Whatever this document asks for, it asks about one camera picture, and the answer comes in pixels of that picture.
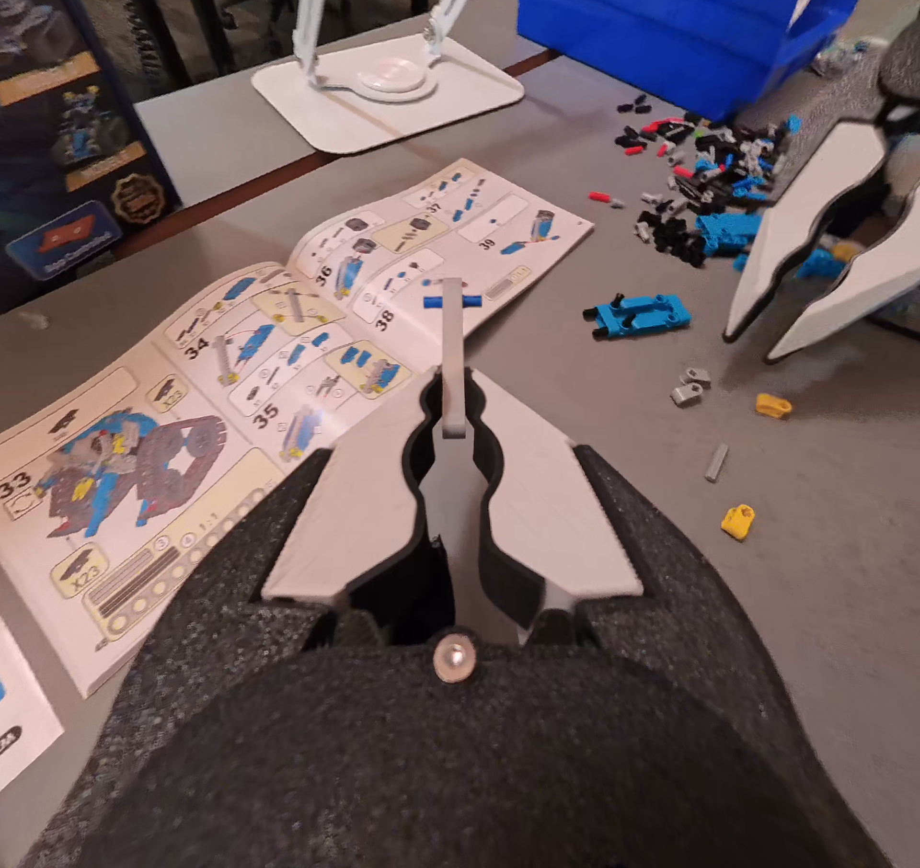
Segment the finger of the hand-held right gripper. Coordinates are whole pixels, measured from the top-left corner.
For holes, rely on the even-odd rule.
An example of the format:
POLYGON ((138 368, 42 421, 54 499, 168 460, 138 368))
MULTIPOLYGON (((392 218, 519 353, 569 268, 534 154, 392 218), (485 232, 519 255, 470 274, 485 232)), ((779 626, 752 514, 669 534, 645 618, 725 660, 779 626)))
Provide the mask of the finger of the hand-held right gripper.
POLYGON ((834 287, 814 299, 766 354, 774 365, 888 305, 919 281, 919 188, 905 199, 898 225, 857 255, 834 287))
POLYGON ((877 172, 888 149, 868 122, 837 123, 761 220, 728 313, 733 343, 765 309, 783 276, 811 252, 834 204, 877 172))

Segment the white laptop stand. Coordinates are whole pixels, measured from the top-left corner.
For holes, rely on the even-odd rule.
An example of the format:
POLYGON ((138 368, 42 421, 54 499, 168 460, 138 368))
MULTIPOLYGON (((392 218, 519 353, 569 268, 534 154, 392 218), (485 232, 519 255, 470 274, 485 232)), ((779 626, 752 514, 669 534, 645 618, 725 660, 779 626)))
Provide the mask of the white laptop stand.
POLYGON ((440 0, 424 30, 319 54, 326 0, 298 0, 294 58, 253 88, 315 150, 344 156, 522 100, 520 81, 449 34, 468 0, 440 0))

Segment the grey desk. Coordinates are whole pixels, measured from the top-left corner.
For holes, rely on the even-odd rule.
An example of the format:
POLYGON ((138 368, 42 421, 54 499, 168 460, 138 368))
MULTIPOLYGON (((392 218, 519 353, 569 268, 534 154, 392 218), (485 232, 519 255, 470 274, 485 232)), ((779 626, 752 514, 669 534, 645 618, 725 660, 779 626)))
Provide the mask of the grey desk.
POLYGON ((918 344, 863 323, 767 368, 717 329, 736 276, 656 255, 589 185, 615 164, 625 90, 560 57, 523 103, 433 139, 325 164, 2 317, 2 424, 86 381, 231 268, 278 257, 347 204, 459 156, 595 231, 471 337, 476 368, 587 451, 645 588, 584 601, 572 644, 482 646, 463 686, 433 644, 322 645, 318 608, 248 601, 314 483, 296 473, 231 536, 234 590, 204 573, 2 793, 2 860, 22 866, 890 866, 850 804, 831 728, 918 744, 918 344), (689 326, 612 341, 582 311, 679 297, 689 326), (712 385, 670 392, 688 367, 712 385), (787 419, 756 414, 766 392, 787 419), (720 443, 717 483, 704 478, 720 443), (756 517, 739 542, 732 506, 756 517))

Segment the blue white printed sheet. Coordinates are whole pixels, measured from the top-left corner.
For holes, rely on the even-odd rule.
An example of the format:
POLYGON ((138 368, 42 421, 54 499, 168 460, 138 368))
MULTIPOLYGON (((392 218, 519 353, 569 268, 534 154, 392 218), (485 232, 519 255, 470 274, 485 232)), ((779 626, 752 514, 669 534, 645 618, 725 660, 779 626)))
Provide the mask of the blue white printed sheet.
POLYGON ((1 622, 1 789, 63 734, 63 726, 12 632, 1 622))

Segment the grey beam piece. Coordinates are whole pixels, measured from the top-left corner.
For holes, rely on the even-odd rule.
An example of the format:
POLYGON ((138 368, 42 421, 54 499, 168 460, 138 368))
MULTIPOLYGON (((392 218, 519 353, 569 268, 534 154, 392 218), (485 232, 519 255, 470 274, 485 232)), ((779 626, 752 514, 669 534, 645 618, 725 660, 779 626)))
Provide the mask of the grey beam piece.
POLYGON ((464 288, 459 277, 442 284, 442 436, 466 437, 464 288))

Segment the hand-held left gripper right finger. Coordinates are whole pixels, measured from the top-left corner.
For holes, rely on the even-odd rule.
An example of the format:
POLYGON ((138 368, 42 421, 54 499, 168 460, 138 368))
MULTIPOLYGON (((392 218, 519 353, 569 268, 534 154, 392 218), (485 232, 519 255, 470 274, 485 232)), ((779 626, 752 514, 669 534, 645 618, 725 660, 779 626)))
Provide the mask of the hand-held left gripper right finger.
POLYGON ((478 575, 504 616, 532 629, 545 609, 643 594, 586 450, 479 370, 468 372, 468 423, 486 482, 478 575))

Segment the blue plastic bin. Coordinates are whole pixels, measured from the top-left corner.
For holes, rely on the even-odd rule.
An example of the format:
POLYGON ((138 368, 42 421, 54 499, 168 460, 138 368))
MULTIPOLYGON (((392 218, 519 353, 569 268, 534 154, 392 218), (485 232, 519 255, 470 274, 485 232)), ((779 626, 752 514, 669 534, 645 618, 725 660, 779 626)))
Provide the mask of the blue plastic bin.
POLYGON ((858 0, 519 0, 518 33, 641 91, 723 119, 775 91, 858 0))

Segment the pile of building block pieces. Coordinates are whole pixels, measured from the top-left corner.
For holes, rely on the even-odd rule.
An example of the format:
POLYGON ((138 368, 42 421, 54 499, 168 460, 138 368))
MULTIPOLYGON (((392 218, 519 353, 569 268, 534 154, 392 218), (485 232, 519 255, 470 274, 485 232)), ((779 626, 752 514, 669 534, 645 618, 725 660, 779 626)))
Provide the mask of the pile of building block pieces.
POLYGON ((792 142, 804 137, 798 113, 765 126, 710 120, 691 110, 645 124, 627 123, 615 137, 626 157, 652 152, 666 168, 666 191, 643 192, 633 233, 638 241, 702 268, 714 256, 746 264, 765 212, 791 175, 792 142))

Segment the instruction booklet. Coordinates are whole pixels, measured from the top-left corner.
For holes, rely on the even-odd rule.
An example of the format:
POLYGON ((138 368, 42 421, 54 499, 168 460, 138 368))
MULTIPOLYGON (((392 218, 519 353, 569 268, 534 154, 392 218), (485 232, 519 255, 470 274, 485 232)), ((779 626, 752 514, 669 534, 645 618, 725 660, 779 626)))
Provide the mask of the instruction booklet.
POLYGON ((443 278, 470 333, 592 230, 460 159, 221 278, 3 432, 2 567, 80 696, 312 452, 439 362, 443 278))

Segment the blue block piece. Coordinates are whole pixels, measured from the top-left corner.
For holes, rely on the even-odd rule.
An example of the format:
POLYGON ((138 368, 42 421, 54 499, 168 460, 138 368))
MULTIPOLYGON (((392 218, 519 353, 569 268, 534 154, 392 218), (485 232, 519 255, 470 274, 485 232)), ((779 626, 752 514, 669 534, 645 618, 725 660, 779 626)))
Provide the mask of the blue block piece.
POLYGON ((676 331, 692 322, 692 314, 682 300, 674 295, 615 299, 582 311, 582 318, 594 325, 592 338, 596 341, 643 337, 676 331))

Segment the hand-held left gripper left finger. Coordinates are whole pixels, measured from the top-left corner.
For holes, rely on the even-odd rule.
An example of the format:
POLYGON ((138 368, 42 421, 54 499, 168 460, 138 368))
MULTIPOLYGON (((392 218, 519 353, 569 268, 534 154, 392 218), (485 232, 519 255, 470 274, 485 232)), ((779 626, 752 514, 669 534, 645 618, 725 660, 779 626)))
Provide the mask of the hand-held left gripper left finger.
POLYGON ((366 611, 396 644, 454 625, 447 555, 430 535, 420 487, 441 414, 441 374, 431 368, 339 438, 261 598, 366 611))

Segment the toy set product box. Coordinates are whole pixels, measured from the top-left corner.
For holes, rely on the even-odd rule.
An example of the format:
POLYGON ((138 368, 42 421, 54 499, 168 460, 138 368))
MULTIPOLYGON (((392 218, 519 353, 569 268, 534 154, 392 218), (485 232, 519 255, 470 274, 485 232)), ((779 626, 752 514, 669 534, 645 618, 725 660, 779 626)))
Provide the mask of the toy set product box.
POLYGON ((179 209, 81 0, 1 0, 1 311, 179 209))

